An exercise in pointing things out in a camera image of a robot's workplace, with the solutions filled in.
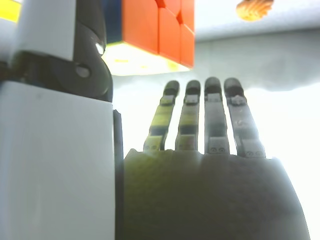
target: black joint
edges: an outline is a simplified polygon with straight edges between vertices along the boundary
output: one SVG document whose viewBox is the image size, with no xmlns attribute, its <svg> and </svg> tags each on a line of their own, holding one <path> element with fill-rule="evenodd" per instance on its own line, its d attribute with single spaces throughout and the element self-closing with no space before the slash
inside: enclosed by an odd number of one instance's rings
<svg viewBox="0 0 320 240">
<path fill-rule="evenodd" d="M 224 82 L 224 93 L 226 97 L 235 97 L 237 95 L 244 97 L 244 89 L 238 79 L 230 77 Z"/>
<path fill-rule="evenodd" d="M 169 81 L 164 88 L 163 95 L 178 95 L 180 89 L 179 82 L 176 80 Z"/>
<path fill-rule="evenodd" d="M 186 85 L 185 94 L 186 95 L 200 95 L 201 85 L 197 80 L 191 80 Z"/>
<path fill-rule="evenodd" d="M 221 94 L 221 84 L 218 78 L 211 76 L 205 81 L 204 95 Z"/>
</svg>

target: orange pastry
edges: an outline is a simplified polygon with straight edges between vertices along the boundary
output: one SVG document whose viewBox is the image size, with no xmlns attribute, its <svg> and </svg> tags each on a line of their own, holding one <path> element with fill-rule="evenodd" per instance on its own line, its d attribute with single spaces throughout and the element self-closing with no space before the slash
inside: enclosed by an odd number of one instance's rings
<svg viewBox="0 0 320 240">
<path fill-rule="evenodd" d="M 246 21 L 257 21 L 268 14 L 274 0 L 243 0 L 236 6 L 236 13 Z"/>
</svg>

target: rubik's cube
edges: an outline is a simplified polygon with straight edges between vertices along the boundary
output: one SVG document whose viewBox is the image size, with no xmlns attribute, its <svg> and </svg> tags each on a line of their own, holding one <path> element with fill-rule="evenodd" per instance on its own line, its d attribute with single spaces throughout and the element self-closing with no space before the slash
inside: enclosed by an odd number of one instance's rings
<svg viewBox="0 0 320 240">
<path fill-rule="evenodd" d="M 107 0 L 107 48 L 114 75 L 187 71 L 194 66 L 194 0 Z"/>
</svg>

